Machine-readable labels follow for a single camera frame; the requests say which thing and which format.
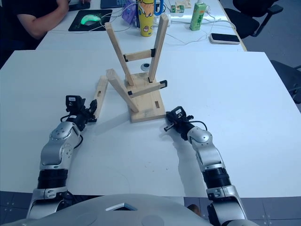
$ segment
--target computer mouse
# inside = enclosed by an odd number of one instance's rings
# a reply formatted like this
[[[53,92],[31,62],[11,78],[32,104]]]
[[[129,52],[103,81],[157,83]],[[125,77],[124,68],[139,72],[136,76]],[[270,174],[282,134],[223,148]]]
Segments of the computer mouse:
[[[90,26],[97,22],[101,21],[101,18],[99,16],[95,15],[85,15],[80,21],[80,24]]]

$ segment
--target white phone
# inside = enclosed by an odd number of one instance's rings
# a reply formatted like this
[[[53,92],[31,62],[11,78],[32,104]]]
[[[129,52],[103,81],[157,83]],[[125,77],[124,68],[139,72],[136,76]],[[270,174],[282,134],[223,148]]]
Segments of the white phone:
[[[213,43],[234,44],[234,45],[238,45],[240,43],[238,37],[232,34],[210,33],[209,39]]]

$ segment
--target black mouse pad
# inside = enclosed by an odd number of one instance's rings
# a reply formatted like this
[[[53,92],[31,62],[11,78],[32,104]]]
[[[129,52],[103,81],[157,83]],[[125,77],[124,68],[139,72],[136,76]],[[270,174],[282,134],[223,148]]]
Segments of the black mouse pad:
[[[82,25],[82,24],[80,24],[80,22],[85,15],[95,15],[95,16],[99,16],[99,17],[105,16],[102,18],[102,21],[101,21],[102,25],[104,25],[104,23],[110,21],[110,17],[111,17],[110,13],[112,13],[111,9],[80,10],[77,13],[71,26],[69,27],[68,31],[70,31],[70,32],[81,32],[81,31],[87,32],[87,31],[90,31],[97,27],[99,27],[99,28],[95,29],[94,31],[105,31],[105,27],[100,27],[101,24],[99,22],[96,22],[95,24],[92,24],[90,26]]]

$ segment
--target white table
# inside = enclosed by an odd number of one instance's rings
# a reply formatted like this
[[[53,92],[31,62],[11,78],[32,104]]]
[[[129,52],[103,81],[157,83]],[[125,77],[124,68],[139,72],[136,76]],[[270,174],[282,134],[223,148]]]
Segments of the white table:
[[[211,8],[211,15],[216,20],[228,20],[225,16],[223,8],[221,7],[218,0],[207,0],[205,1]],[[100,0],[92,0],[90,9],[100,9]],[[193,8],[186,8],[184,15],[191,16]],[[106,51],[110,40],[105,31],[102,32],[69,32],[68,29],[73,22],[77,11],[69,12],[64,20],[52,31],[48,32],[41,44],[37,49],[39,50],[102,50]],[[207,20],[212,21],[213,19],[207,14],[204,17],[203,22]],[[116,31],[124,30],[128,27],[128,24],[123,21],[121,17],[117,18],[112,22],[113,29]],[[198,42],[193,42],[188,45],[183,45],[180,41],[170,36],[165,37],[165,48],[170,50],[182,51],[185,49],[194,50],[201,49],[203,51],[244,51],[243,44],[239,45],[221,45],[211,44],[208,39],[208,35],[211,32],[224,33],[224,34],[235,34],[235,31],[231,25],[227,22],[217,22],[215,24],[201,25],[200,31],[191,31],[189,24],[175,24],[172,23],[167,29],[167,34],[173,35],[180,39],[184,43],[196,41],[201,38]],[[153,48],[155,42],[155,35],[145,38],[140,35],[138,28],[130,28],[124,32],[118,32],[117,37],[119,39],[122,50],[125,53],[136,52]]]
[[[140,71],[139,62],[129,65]],[[108,68],[124,77],[113,48],[106,56],[13,53],[0,71],[1,191],[32,192],[40,152],[66,114],[65,95],[81,95],[88,105]],[[264,53],[164,50],[157,79],[168,80],[161,90],[166,110],[182,105],[207,124],[241,197],[301,195],[301,115]],[[86,127],[73,156],[69,190],[205,197],[194,150],[165,126],[164,119],[131,124],[109,85],[99,121]]]

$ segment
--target black shirt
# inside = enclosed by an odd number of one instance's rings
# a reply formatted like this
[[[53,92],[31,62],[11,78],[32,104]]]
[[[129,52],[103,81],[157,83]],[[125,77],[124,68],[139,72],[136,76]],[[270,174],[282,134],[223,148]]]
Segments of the black shirt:
[[[4,10],[8,14],[14,39],[25,42],[27,49],[35,49],[40,40],[34,39],[21,25],[18,14],[28,14],[36,18],[45,16],[57,8],[56,0],[5,0]]]

